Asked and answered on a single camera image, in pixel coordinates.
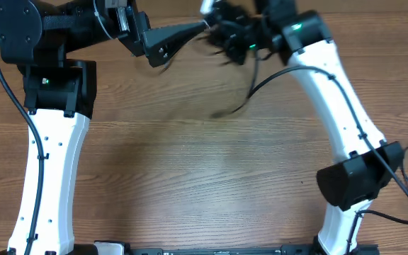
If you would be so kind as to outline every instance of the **tabletop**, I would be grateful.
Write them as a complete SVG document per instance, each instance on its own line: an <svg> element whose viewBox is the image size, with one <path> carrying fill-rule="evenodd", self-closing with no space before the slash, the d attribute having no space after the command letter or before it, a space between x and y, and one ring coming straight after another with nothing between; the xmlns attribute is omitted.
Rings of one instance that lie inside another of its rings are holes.
<svg viewBox="0 0 408 255"><path fill-rule="evenodd" d="M373 2L373 9L352 11L329 5L322 17L369 116L388 141L405 146L408 1L391 1L387 11L378 8L382 1ZM153 15L152 25L196 19L175 11ZM76 178L76 243L277 247L310 243L318 233L325 200L315 175L332 164L332 153L311 103L291 76L282 76L240 113L212 119L215 111L243 101L253 73L252 57L243 67L222 66L225 57L212 56L213 51L191 41L163 74L145 58L131 57L118 41L68 55L96 60L98 77ZM22 99L20 73L15 66L1 66ZM259 81L282 68L277 57L263 62ZM27 148L27 125L0 84L0 250L18 215ZM406 167L408 173L408 154ZM372 208L408 218L408 200L393 182ZM383 254L408 254L408 226L376 216L365 217L358 240L379 244Z"/></svg>

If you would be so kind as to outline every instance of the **green light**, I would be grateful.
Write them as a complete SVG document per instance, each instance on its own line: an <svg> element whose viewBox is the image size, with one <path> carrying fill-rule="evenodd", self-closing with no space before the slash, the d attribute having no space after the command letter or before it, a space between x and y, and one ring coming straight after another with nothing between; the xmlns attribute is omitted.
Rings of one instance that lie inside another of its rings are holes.
<svg viewBox="0 0 408 255"><path fill-rule="evenodd" d="M303 26L303 24L297 23L297 24L295 24L295 25L292 25L292 29L293 29L293 30L299 30L299 29L302 28L302 26Z"/></svg>

